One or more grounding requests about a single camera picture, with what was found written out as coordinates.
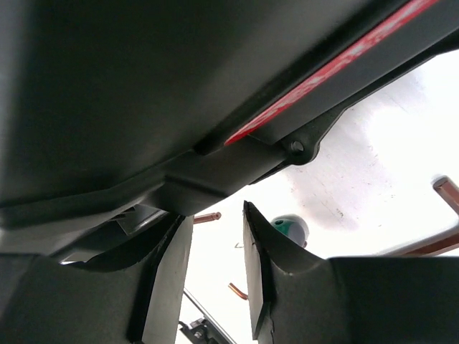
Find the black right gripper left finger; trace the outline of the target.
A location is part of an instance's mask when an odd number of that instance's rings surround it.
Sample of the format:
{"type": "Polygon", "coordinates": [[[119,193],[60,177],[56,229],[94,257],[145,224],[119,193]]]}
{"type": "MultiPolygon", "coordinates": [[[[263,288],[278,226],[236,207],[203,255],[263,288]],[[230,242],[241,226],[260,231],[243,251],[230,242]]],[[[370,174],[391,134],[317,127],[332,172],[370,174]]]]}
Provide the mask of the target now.
{"type": "Polygon", "coordinates": [[[193,220],[169,214],[87,262],[1,256],[3,343],[173,343],[193,220]]]}

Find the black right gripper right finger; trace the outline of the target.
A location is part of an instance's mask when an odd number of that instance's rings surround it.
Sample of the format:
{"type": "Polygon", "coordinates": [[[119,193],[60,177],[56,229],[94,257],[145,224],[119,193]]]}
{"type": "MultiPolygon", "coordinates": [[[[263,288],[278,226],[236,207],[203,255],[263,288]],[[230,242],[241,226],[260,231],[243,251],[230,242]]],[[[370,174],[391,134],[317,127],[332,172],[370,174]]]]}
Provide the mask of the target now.
{"type": "Polygon", "coordinates": [[[252,337],[259,343],[456,343],[458,259],[321,259],[243,206],[252,337]]]}

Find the black plastic toolbox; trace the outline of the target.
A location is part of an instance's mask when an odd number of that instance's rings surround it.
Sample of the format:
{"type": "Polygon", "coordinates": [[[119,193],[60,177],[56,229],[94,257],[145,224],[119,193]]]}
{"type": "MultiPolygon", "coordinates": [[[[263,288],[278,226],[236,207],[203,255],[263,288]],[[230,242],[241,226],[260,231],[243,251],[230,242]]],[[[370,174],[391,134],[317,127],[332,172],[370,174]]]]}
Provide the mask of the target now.
{"type": "Polygon", "coordinates": [[[196,214],[457,48],[456,1],[3,1],[1,251],[196,214]]]}

